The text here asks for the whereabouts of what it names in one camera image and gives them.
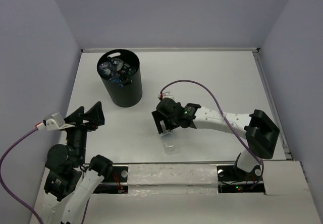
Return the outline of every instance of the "white panel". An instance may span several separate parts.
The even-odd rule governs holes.
[[[288,0],[56,0],[81,48],[261,47]]]
[[[207,173],[210,165],[200,164],[199,168],[202,169],[203,166]],[[45,176],[46,173],[35,206],[38,211],[41,209]],[[152,186],[145,189],[132,187],[130,194],[93,194],[84,223],[320,224],[299,162],[266,161],[263,177],[268,191],[266,195],[217,194],[216,189],[210,185],[200,188],[199,191],[196,191],[198,186],[185,188],[180,185]],[[158,180],[164,183],[164,176],[155,175],[154,178],[156,183]],[[79,221],[74,224],[80,224],[83,212],[79,213],[79,216]],[[30,224],[37,224],[34,217]]]

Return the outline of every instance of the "white enclosure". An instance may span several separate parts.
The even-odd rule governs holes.
[[[323,218],[323,192],[320,190],[323,176],[320,167],[323,0],[0,1],[0,116],[3,120],[0,128],[1,154],[47,114],[60,111],[66,115],[67,111],[70,113],[80,105],[87,109],[101,100],[106,125],[97,132],[88,134],[87,161],[98,153],[115,162],[234,160],[242,149],[238,142],[229,134],[215,134],[211,130],[197,132],[193,129],[177,129],[175,139],[178,152],[173,155],[164,152],[150,112],[158,102],[156,96],[161,87],[172,80],[187,78],[209,87],[219,98],[225,111],[249,113],[259,108],[269,115],[270,112],[273,113],[270,117],[274,120],[279,116],[282,123],[280,127],[285,132],[291,154],[295,160],[302,162],[315,206],[319,216]],[[144,54],[139,52],[140,49],[136,51],[142,63],[144,95],[136,106],[120,109],[111,102],[100,78],[91,67],[102,53],[83,53],[80,61],[81,49],[135,47],[168,49],[163,49],[162,54]],[[208,52],[193,56],[191,53],[178,52],[175,55],[175,52],[165,52],[169,48],[176,51],[179,47],[204,48],[203,51]],[[210,52],[211,47],[230,48],[231,52]],[[239,51],[242,48],[261,48],[257,64],[251,52],[237,53],[232,51],[233,48]],[[197,67],[193,61],[199,61],[203,67]],[[163,71],[163,75],[156,74],[153,77],[155,70]],[[187,87],[192,87],[192,91],[183,90]],[[207,93],[195,85],[174,85],[171,90],[178,101],[215,108]],[[271,111],[274,105],[277,112]],[[119,114],[129,120],[119,120]],[[127,128],[127,132],[124,133],[119,124]],[[102,137],[108,132],[111,141],[107,137],[105,144]],[[130,141],[130,136],[135,135],[135,132],[138,133],[135,140]],[[58,132],[36,133],[17,146],[3,163],[1,174],[4,181],[31,206],[34,206],[37,193],[42,190],[39,185],[47,151],[59,142],[59,137]],[[196,145],[197,138],[203,140],[202,145]],[[279,142],[271,164],[275,161],[298,164],[285,160],[281,146]],[[284,173],[277,166],[271,170],[275,173],[266,174]],[[134,218],[133,222],[144,223],[158,216],[156,223],[196,222],[193,210],[197,210],[196,206],[205,201],[200,206],[207,205],[208,208],[204,206],[199,210],[206,222],[213,220],[210,213],[213,208],[209,207],[214,204],[218,207],[217,214],[222,217],[219,219],[222,222],[242,219],[248,223],[266,223],[269,217],[287,218],[287,213],[294,212],[295,215],[289,220],[305,223],[299,216],[301,211],[296,210],[308,207],[308,218],[313,220],[308,223],[316,223],[317,216],[305,177],[302,176],[299,165],[294,170],[297,179],[292,184],[297,186],[297,191],[294,197],[280,197],[284,207],[274,205],[278,198],[270,195],[254,197],[257,205],[255,202],[248,202],[250,198],[232,195],[230,198],[235,203],[243,205],[241,212],[234,216],[221,211],[221,208],[228,208],[232,203],[224,199],[221,199],[223,205],[219,205],[219,199],[214,202],[210,197],[206,197],[207,200],[203,200],[201,196],[182,196],[178,199],[170,197],[177,200],[177,205],[172,208],[164,205],[167,197],[136,199],[132,196],[124,206],[127,215],[120,216],[118,209],[111,208],[110,211],[115,214],[111,220],[129,223],[127,218],[131,216]],[[274,186],[276,190],[285,187],[281,185],[281,179],[269,178],[275,183],[268,184],[268,187]],[[90,201],[89,209],[92,208],[92,211],[85,223],[94,223],[95,216],[102,223],[109,220],[103,216],[105,208],[102,204],[108,202],[106,198],[104,196]],[[121,202],[121,198],[114,198],[115,202]],[[143,219],[145,216],[141,215],[141,208],[149,209],[156,203],[155,198],[160,200],[159,208],[168,208],[170,212],[152,212],[146,216],[148,219]],[[29,223],[31,213],[2,188],[0,199],[3,223]],[[261,219],[252,219],[243,214],[251,214],[248,209],[250,205],[255,205]],[[178,206],[186,207],[190,214],[180,219],[178,215],[182,216],[183,213],[174,211]],[[272,208],[272,214],[265,212],[267,207]]]

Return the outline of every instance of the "gray wall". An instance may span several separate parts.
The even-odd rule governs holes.
[[[35,123],[66,112],[80,50],[54,0],[0,0],[0,155]],[[34,205],[46,153],[57,135],[36,132],[6,158],[3,177]],[[0,187],[3,224],[29,223],[31,213]]]
[[[323,220],[323,0],[289,0],[261,59],[293,156]]]
[[[81,48],[262,46],[288,0],[56,0]]]

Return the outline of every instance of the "white table surface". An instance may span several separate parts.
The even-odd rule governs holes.
[[[46,170],[35,203],[38,213],[47,174]],[[136,176],[130,169],[129,175]],[[136,186],[129,186],[129,194],[93,194],[84,224],[320,224],[299,162],[266,161],[263,179],[265,195],[218,194],[217,183],[215,191],[204,188],[187,193],[166,185],[147,186],[142,193],[132,191]],[[155,181],[163,183],[164,178],[156,176]],[[83,212],[74,224],[80,224],[82,216]],[[34,216],[30,224],[38,224]]]
[[[250,51],[136,54],[141,63],[143,96],[130,108],[113,104],[96,71],[97,61],[103,53],[82,54],[68,114],[81,105],[88,110],[100,100],[105,115],[105,125],[88,133],[86,162],[97,154],[119,163],[234,161],[243,147],[232,134],[213,130],[176,129],[177,153],[165,152],[151,112],[158,104],[161,88],[178,79],[204,84],[226,112],[242,114],[260,109],[273,118]],[[191,102],[216,109],[212,98],[197,85],[179,83],[169,90],[182,105]],[[60,143],[64,143],[65,138],[66,133],[63,133]],[[286,159],[280,139],[273,159]]]

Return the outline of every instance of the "black cylinder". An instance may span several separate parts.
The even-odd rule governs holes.
[[[134,66],[137,72],[132,75],[131,78],[121,82],[111,82],[108,78],[104,78],[102,75],[99,75],[113,103],[120,107],[131,107],[138,103],[142,97],[140,62],[137,55],[125,49],[115,49],[109,51],[99,59],[96,69],[99,73],[99,65],[106,62],[110,55],[117,52],[120,53],[120,55],[113,58],[121,59],[130,66]]]

